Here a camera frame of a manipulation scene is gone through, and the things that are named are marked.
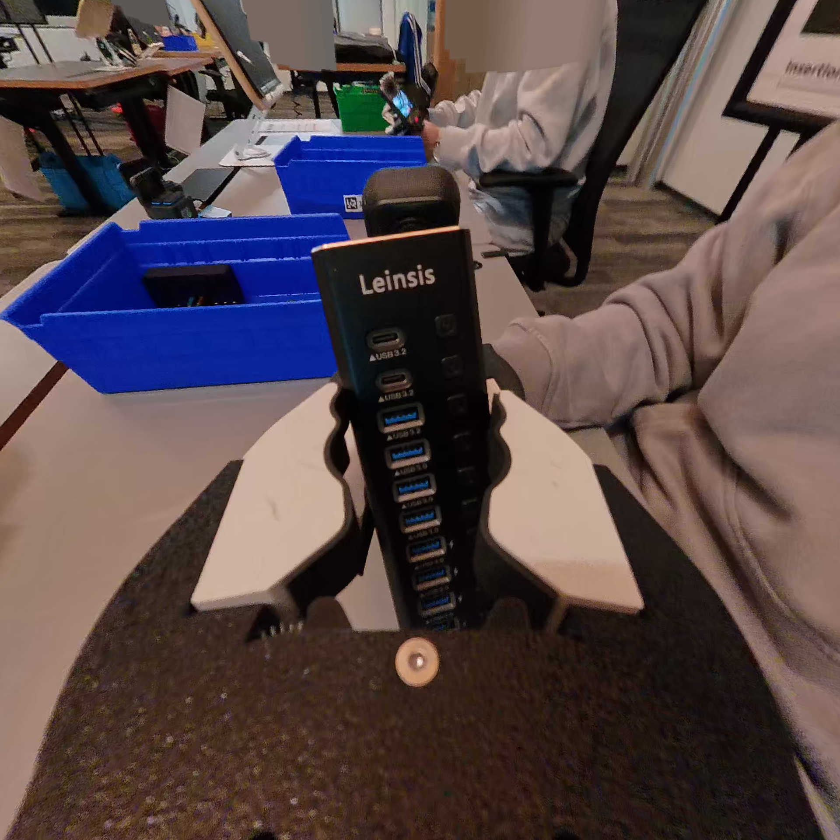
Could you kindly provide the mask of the blue jacket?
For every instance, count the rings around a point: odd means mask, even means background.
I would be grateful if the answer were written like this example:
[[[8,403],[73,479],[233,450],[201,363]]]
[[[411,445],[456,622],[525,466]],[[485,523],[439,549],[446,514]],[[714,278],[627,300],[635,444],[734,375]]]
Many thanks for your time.
[[[402,15],[397,36],[396,52],[406,71],[422,68],[424,63],[423,32],[413,13],[405,11]]]

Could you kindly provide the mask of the black flat tablet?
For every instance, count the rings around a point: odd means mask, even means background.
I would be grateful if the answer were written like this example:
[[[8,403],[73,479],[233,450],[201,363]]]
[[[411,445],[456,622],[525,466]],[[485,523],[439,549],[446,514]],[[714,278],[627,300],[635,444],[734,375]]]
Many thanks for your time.
[[[181,187],[194,201],[211,204],[237,172],[235,167],[223,166],[196,169],[181,182]]]

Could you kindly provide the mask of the white paper sheets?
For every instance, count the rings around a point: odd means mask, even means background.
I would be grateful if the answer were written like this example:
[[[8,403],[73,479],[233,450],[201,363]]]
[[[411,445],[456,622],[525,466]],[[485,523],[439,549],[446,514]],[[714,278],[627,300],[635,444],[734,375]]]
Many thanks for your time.
[[[254,119],[248,131],[218,163],[225,169],[273,167],[274,160],[295,138],[309,140],[315,134],[343,132],[335,119]]]

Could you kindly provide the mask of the black framed poster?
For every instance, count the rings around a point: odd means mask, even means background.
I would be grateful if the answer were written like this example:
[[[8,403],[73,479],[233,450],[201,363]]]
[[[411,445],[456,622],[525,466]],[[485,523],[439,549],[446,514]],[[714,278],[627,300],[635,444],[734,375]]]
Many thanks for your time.
[[[783,133],[798,151],[839,115],[839,2],[779,1],[722,117],[764,128],[764,136],[724,206],[728,221]]]

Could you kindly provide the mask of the green crate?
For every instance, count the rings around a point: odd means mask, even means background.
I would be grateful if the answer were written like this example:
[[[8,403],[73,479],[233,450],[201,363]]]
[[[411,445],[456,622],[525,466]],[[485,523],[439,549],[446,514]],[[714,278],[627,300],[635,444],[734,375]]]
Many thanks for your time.
[[[389,123],[383,117],[385,100],[378,87],[361,83],[336,86],[333,90],[344,133],[384,133]]]

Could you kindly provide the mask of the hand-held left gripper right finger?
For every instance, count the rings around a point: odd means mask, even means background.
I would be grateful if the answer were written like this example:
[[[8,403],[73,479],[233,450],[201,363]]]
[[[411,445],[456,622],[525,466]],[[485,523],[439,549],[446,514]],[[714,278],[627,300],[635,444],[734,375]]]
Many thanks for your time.
[[[489,487],[478,522],[478,584],[517,599],[555,632],[571,607],[624,615],[642,593],[591,458],[510,390],[488,382]]]

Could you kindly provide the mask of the tilted display screen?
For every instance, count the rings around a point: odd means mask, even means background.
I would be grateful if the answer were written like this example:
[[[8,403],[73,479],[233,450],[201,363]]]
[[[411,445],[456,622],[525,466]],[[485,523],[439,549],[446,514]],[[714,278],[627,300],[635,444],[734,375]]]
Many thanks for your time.
[[[253,39],[240,1],[191,1],[196,15],[225,58],[248,100],[267,114],[281,95],[277,70]]]

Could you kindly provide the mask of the blue bag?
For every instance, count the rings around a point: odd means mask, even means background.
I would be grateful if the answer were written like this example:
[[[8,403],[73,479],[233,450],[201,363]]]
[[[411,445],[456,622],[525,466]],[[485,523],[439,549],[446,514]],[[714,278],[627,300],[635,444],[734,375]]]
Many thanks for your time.
[[[114,154],[76,155],[79,167],[91,182],[92,189],[103,205],[112,214],[135,198],[135,195],[119,171],[121,160]],[[78,185],[75,183],[60,157],[54,152],[38,155],[39,169],[56,195],[62,208],[69,212],[89,209]]]

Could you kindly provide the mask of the person's grey sweatshirt torso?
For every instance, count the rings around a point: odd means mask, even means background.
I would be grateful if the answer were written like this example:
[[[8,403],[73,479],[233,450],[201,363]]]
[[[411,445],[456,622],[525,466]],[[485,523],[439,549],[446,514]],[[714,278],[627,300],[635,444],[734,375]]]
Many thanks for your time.
[[[719,589],[838,838],[838,123],[616,294],[637,482]]]

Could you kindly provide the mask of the small black device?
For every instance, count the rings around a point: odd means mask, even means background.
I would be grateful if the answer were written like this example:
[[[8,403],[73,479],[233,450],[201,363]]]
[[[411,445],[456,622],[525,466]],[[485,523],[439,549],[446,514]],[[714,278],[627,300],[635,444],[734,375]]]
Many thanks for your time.
[[[166,180],[155,165],[144,165],[132,172],[122,167],[121,174],[149,219],[199,218],[195,199],[185,192],[182,185]]]

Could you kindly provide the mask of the black mesh office chair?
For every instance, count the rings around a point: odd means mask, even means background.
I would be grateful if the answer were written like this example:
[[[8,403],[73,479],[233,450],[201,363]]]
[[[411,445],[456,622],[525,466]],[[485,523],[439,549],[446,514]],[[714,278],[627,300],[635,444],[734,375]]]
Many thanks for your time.
[[[532,254],[521,281],[533,291],[548,283],[576,287],[587,277],[595,220],[616,162],[659,87],[685,47],[705,1],[619,1],[616,68],[605,117],[591,149],[584,180],[571,205],[570,218],[551,258],[550,219],[554,194],[579,181],[571,171],[550,167],[534,173],[495,170],[479,178],[484,190],[521,188],[529,195]]]

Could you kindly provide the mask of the black multi-port hub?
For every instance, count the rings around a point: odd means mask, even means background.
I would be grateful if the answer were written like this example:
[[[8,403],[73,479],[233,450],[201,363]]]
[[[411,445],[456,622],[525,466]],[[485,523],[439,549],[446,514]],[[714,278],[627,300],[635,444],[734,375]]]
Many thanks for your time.
[[[475,629],[490,402],[469,232],[311,254],[365,494],[402,627]]]

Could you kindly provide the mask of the large blue plastic bin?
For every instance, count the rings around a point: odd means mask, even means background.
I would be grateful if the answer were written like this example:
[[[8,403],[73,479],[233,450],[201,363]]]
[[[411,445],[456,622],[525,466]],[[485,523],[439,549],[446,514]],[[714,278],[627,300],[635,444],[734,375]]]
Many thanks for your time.
[[[311,252],[348,239],[337,214],[109,222],[2,319],[103,394],[330,377]],[[230,267],[243,301],[158,308],[143,282],[205,266]]]

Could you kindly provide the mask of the black device in bin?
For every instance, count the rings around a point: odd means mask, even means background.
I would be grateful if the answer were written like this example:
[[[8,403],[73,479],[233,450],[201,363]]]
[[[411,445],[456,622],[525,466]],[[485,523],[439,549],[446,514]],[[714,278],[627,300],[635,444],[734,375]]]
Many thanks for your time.
[[[206,308],[246,302],[235,271],[227,264],[150,268],[142,282],[157,308]]]

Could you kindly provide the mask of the brown background desk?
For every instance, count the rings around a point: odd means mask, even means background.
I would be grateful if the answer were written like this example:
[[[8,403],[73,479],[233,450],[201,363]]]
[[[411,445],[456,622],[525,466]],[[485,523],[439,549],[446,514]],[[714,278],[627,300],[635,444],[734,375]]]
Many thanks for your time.
[[[53,111],[60,107],[61,96],[95,110],[120,105],[142,155],[168,170],[172,167],[168,150],[162,133],[153,126],[145,100],[164,100],[172,80],[183,88],[182,77],[187,72],[200,71],[212,61],[210,55],[198,51],[164,52],[130,67],[79,60],[5,69],[1,73],[2,116],[44,134],[87,204],[81,215],[107,217],[111,211],[54,119]]]
[[[385,73],[392,71],[399,78],[403,78],[406,74],[406,66],[400,62],[393,62],[391,64],[382,63],[363,63],[363,62],[339,62],[335,69],[330,70],[297,70],[284,65],[273,65],[275,71],[289,71],[290,73],[297,73],[303,75],[305,78],[311,79],[311,101],[314,108],[314,116],[320,119],[321,108],[320,99],[317,91],[318,84],[323,82],[327,87],[329,101],[336,118],[339,117],[338,101],[334,93],[335,83],[341,85],[352,83],[354,81],[373,82],[378,81]]]

